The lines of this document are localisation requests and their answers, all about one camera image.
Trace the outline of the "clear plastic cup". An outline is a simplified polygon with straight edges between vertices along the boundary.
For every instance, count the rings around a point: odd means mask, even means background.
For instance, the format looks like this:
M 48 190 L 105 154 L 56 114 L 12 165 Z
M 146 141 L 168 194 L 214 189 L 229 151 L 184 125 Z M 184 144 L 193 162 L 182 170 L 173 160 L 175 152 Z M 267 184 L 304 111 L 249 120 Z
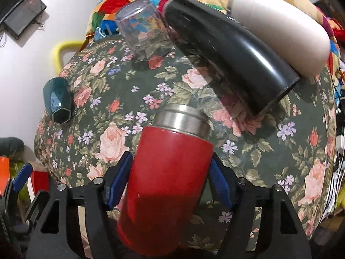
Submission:
M 171 31 L 150 0 L 135 0 L 121 8 L 115 22 L 137 60 L 162 57 L 173 47 Z

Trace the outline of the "floral dark green bedsheet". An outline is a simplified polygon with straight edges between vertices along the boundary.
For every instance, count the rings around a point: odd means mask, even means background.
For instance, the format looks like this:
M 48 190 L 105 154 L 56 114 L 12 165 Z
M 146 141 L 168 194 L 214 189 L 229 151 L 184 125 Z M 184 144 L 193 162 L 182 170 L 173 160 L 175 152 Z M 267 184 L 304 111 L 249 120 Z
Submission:
M 310 237 L 323 215 L 336 137 L 328 68 L 301 79 L 266 115 L 251 118 L 196 50 L 176 43 L 166 56 L 136 62 L 115 36 L 91 43 L 61 74 L 74 96 L 66 125 L 44 114 L 36 157 L 58 183 L 82 186 L 135 152 L 144 127 L 168 103 L 210 118 L 210 140 L 225 166 L 258 186 L 280 184 Z

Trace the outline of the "black cylindrical flask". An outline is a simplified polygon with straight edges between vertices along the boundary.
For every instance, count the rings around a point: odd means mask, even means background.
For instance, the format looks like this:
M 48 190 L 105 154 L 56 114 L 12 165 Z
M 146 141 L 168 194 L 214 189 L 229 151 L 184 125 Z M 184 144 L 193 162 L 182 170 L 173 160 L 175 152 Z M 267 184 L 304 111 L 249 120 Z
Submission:
M 216 68 L 253 116 L 266 113 L 299 81 L 272 48 L 219 10 L 196 0 L 169 0 L 163 17 Z

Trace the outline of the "dark teal hexagonal cup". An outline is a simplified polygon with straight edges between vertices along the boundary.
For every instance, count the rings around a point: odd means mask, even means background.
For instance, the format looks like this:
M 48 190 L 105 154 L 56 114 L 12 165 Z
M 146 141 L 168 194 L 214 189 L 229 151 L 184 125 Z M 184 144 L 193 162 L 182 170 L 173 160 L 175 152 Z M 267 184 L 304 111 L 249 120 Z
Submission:
M 71 119 L 72 93 L 65 78 L 54 77 L 46 82 L 43 98 L 50 119 L 63 125 Z

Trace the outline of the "yellow curved tube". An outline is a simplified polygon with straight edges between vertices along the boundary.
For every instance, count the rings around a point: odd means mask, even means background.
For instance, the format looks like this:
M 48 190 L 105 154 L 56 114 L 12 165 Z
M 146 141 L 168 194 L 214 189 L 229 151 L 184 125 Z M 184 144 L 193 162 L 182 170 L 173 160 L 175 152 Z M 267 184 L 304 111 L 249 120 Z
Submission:
M 63 69 L 63 55 L 65 52 L 79 52 L 84 44 L 83 40 L 68 40 L 56 44 L 51 52 L 54 71 L 57 75 Z

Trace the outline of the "red steel thermos cup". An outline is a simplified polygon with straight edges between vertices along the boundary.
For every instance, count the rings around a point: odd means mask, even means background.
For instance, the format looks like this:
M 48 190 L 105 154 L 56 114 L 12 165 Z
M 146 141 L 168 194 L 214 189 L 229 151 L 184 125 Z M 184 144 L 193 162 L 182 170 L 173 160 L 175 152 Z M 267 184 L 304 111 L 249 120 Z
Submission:
M 200 199 L 213 144 L 202 111 L 167 104 L 143 129 L 118 222 L 123 244 L 141 255 L 175 250 Z

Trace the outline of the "red paper bag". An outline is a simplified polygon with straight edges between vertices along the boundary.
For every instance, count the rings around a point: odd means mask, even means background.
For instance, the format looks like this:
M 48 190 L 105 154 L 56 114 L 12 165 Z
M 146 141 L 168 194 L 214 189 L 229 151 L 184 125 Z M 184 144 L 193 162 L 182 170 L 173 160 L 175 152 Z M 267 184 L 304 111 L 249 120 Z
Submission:
M 49 173 L 34 170 L 27 180 L 27 190 L 31 202 L 39 191 L 49 192 Z

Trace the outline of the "white cylindrical flask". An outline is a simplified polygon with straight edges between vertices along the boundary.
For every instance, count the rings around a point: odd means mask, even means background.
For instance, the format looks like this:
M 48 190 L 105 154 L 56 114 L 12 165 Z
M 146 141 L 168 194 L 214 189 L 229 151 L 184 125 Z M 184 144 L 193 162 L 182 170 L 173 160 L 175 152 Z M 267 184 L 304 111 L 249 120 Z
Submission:
M 229 0 L 228 8 L 304 77 L 317 76 L 326 66 L 333 31 L 309 0 Z

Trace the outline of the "small black wall monitor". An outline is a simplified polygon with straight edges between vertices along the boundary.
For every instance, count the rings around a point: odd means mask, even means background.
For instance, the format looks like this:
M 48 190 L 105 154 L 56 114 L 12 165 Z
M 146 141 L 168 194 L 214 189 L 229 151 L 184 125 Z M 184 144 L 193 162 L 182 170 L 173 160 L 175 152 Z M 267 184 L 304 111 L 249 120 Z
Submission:
M 8 33 L 16 40 L 23 31 L 45 11 L 46 5 L 42 0 L 23 0 L 4 19 L 3 23 Z

